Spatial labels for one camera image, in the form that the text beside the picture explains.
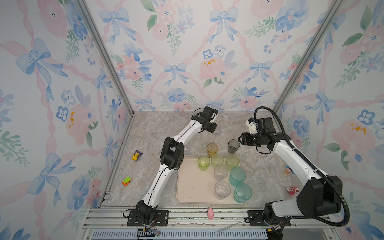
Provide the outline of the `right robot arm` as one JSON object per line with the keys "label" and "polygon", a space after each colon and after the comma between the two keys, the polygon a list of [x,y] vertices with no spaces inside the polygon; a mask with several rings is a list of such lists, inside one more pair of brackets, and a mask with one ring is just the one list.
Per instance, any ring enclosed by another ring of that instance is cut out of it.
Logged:
{"label": "right robot arm", "polygon": [[264,208],[268,225],[284,225],[291,219],[314,219],[333,227],[343,227],[350,211],[342,195],[343,182],[315,166],[283,132],[276,132],[272,118],[246,121],[249,132],[238,138],[244,146],[266,146],[293,170],[303,188],[290,200],[270,202]]}

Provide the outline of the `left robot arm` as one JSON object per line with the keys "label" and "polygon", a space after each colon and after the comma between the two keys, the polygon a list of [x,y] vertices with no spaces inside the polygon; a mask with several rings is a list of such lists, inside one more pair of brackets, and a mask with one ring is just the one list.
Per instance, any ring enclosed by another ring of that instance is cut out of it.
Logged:
{"label": "left robot arm", "polygon": [[155,219],[156,209],[160,196],[173,172],[177,171],[183,163],[185,145],[198,133],[207,131],[213,133],[217,124],[215,120],[219,111],[206,106],[202,112],[191,117],[189,124],[174,137],[167,137],[160,154],[160,166],[153,183],[147,193],[136,204],[131,212],[136,214],[144,225],[151,225]]}

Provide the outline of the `dimpled yellow-green plastic cup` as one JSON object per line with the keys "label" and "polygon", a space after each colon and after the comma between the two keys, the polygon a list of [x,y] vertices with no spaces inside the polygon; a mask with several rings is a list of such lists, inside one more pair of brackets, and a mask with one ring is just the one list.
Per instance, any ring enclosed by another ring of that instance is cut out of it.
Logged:
{"label": "dimpled yellow-green plastic cup", "polygon": [[235,154],[229,154],[226,157],[226,165],[229,168],[229,170],[233,169],[234,167],[238,167],[240,164],[240,159]]}

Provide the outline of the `smooth green plastic cup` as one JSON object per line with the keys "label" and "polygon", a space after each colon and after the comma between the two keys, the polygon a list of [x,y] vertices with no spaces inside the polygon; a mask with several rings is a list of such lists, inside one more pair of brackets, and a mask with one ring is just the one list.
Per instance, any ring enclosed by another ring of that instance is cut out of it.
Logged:
{"label": "smooth green plastic cup", "polygon": [[197,163],[201,171],[206,171],[211,165],[211,159],[207,156],[200,156]]}

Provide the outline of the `dimpled teal plastic cup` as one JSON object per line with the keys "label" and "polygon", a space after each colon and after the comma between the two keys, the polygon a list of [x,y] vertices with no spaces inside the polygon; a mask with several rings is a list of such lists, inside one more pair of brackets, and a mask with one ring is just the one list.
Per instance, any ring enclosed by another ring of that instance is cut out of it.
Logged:
{"label": "dimpled teal plastic cup", "polygon": [[236,186],[234,191],[234,200],[239,203],[245,203],[253,195],[251,187],[245,183],[240,183]]}

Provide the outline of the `dimpled clear cup front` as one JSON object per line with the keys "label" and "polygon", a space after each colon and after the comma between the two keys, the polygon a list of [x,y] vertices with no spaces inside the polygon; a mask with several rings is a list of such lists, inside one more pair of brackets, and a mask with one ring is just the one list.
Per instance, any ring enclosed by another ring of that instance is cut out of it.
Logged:
{"label": "dimpled clear cup front", "polygon": [[217,165],[214,170],[214,178],[216,181],[223,181],[229,173],[228,167],[224,164]]}

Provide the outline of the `smooth clear plastic cup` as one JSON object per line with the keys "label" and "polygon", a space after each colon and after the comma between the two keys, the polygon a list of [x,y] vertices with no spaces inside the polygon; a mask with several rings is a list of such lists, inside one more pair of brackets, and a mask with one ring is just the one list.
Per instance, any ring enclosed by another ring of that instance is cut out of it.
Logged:
{"label": "smooth clear plastic cup", "polygon": [[215,184],[214,192],[218,200],[223,200],[231,194],[231,186],[225,181],[219,181]]}

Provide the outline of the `dimpled light green cup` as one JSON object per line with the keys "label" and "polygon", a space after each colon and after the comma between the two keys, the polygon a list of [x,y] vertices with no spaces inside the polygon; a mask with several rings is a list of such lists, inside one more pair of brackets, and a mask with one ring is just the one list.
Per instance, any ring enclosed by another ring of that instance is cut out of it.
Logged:
{"label": "dimpled light green cup", "polygon": [[218,165],[222,165],[224,163],[224,157],[221,155],[213,155],[211,157],[211,164],[213,168],[216,168]]}

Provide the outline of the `dimpled clear cup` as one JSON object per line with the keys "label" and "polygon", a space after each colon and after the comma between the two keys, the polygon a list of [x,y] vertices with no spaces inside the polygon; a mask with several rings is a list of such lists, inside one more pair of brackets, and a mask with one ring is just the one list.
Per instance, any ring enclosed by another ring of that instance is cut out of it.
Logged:
{"label": "dimpled clear cup", "polygon": [[214,170],[214,178],[216,181],[223,181],[229,173],[228,167],[224,164],[217,165]]}
{"label": "dimpled clear cup", "polygon": [[222,128],[221,128],[220,125],[217,125],[217,126],[216,126],[216,129],[215,129],[215,131],[214,131],[213,134],[214,134],[215,136],[220,136],[220,135],[222,134]]}

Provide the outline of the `small clear glass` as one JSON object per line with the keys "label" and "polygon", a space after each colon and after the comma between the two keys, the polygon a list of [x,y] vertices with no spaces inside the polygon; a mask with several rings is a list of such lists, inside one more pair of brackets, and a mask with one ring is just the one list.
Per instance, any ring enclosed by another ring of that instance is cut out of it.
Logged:
{"label": "small clear glass", "polygon": [[189,157],[190,154],[191,154],[191,145],[190,144],[187,144],[185,145],[185,149],[184,149],[184,157]]}

